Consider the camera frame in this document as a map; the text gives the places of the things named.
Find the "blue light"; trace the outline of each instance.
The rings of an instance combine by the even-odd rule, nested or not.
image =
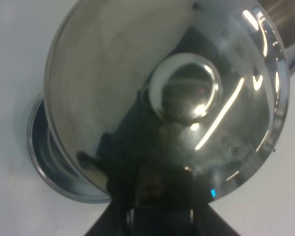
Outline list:
[[[212,197],[215,197],[215,196],[216,196],[216,191],[215,191],[215,189],[211,189],[211,195],[212,195]]]

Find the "lid knob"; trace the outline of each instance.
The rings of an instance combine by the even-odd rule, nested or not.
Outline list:
[[[216,67],[192,53],[175,54],[162,61],[148,90],[151,106],[160,118],[183,123],[206,116],[222,95]]]

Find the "white surface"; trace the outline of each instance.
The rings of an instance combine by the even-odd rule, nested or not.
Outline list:
[[[106,208],[54,192],[26,148],[47,52],[74,2],[0,0],[0,236],[81,236]],[[212,204],[243,236],[295,236],[295,76],[290,100],[277,152],[246,184]]]

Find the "stainless steel pot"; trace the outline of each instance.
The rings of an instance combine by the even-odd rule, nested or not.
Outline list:
[[[271,154],[289,70],[256,1],[81,0],[53,41],[44,93],[80,177],[128,209],[182,210],[191,225]]]
[[[295,0],[259,0],[283,40],[291,74],[295,73]]]

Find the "pot lid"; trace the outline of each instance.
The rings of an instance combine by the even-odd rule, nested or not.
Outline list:
[[[104,192],[146,164],[180,166],[214,200],[272,152],[288,78],[256,2],[81,0],[53,41],[45,108],[64,157]]]

